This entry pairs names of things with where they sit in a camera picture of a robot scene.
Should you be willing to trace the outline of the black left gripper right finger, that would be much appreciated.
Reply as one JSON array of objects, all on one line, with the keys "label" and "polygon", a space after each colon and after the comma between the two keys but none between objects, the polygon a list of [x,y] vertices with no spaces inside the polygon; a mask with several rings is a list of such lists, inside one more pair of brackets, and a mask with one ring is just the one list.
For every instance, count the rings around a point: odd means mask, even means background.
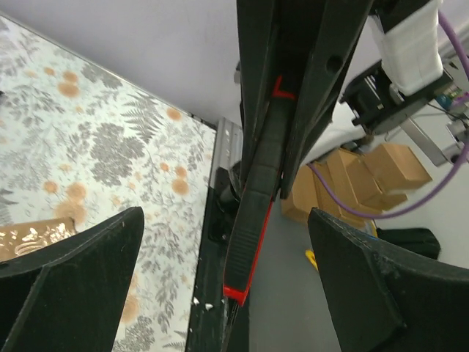
[{"label": "black left gripper right finger", "polygon": [[342,351],[467,351],[468,270],[314,208],[309,235]]}]

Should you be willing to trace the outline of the red black utility knife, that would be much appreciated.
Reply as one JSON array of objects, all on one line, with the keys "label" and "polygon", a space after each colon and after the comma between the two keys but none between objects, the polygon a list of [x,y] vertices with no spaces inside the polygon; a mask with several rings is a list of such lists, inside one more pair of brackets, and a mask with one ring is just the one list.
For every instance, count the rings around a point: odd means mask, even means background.
[{"label": "red black utility knife", "polygon": [[294,79],[277,76],[234,220],[224,267],[223,294],[240,307],[248,297],[270,210],[281,182],[289,119],[296,98]]}]

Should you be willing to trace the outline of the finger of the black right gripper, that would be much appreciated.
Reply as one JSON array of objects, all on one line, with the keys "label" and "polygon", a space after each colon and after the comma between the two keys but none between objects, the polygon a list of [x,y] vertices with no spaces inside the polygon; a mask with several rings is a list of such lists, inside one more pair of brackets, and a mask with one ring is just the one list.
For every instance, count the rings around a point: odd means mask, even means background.
[{"label": "finger of the black right gripper", "polygon": [[243,105],[241,175],[248,175],[265,119],[271,57],[278,32],[274,1],[238,1],[240,87]]},{"label": "finger of the black right gripper", "polygon": [[326,1],[314,50],[309,54],[298,96],[295,116],[290,129],[284,158],[280,197],[288,197],[303,160],[309,134],[315,142],[314,131],[320,113],[326,106],[335,85],[342,85],[339,76],[362,32],[372,1]]}]

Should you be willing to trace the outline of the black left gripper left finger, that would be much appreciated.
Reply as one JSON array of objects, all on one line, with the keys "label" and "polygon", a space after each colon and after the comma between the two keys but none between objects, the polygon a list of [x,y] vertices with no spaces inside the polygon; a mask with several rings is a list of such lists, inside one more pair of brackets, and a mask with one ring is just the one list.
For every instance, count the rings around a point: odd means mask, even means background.
[{"label": "black left gripper left finger", "polygon": [[1,263],[2,351],[111,351],[144,232],[131,207]]}]

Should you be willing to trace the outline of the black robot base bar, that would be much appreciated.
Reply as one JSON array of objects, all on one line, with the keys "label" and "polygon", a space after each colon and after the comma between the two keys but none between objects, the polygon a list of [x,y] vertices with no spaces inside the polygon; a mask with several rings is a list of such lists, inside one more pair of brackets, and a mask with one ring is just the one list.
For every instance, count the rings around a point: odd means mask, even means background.
[{"label": "black robot base bar", "polygon": [[228,327],[231,334],[227,350],[250,350],[250,301],[239,308],[235,321],[230,321],[233,304],[222,293],[227,237],[233,216],[219,208],[218,198],[228,185],[228,171],[222,167],[217,168],[208,188],[186,351],[222,351]]}]

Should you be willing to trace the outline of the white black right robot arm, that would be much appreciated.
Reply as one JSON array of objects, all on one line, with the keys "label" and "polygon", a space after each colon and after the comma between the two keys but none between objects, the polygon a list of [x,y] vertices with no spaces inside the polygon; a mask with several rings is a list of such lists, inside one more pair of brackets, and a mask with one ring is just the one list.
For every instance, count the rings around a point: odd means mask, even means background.
[{"label": "white black right robot arm", "polygon": [[286,197],[330,122],[366,23],[405,96],[443,75],[439,1],[238,1],[240,182]]}]

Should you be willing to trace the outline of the brown cardboard express box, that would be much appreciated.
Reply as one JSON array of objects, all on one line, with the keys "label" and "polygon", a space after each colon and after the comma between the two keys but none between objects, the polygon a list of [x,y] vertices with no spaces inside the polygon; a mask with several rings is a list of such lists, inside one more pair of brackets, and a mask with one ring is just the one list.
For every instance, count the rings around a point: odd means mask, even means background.
[{"label": "brown cardboard express box", "polygon": [[33,221],[1,227],[1,262],[35,252],[75,235],[72,218]]}]

